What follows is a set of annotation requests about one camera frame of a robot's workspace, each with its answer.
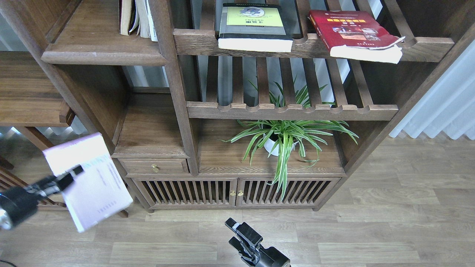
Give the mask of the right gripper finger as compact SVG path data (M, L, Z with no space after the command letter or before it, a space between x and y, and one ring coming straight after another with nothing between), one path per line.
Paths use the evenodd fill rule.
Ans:
M259 250L263 237L246 222L240 224L234 219L228 218L225 221L225 225L236 234L234 238L241 240L248 246L250 253L255 253Z
M244 242L237 238L231 238L229 240L229 244L238 251L241 258L244 260L251 260L251 254L249 252L248 246Z

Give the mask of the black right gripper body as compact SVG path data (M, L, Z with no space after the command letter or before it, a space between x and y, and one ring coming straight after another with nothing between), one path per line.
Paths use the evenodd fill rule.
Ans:
M248 253L245 252L244 247L239 247L238 252L241 255L241 260L249 267L290 267L290 259L275 247L259 248L254 253L257 262L249 259Z

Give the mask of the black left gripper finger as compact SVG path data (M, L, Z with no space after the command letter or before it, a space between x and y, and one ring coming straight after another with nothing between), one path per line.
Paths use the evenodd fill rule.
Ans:
M35 183L35 195L47 197L60 193L70 186L74 178L83 172L83 167L77 165L59 176L49 175Z

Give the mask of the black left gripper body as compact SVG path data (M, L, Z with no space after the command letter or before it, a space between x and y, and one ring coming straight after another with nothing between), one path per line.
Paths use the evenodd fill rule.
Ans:
M49 195L37 185L11 187L1 192L1 229L11 230L34 215L40 201Z

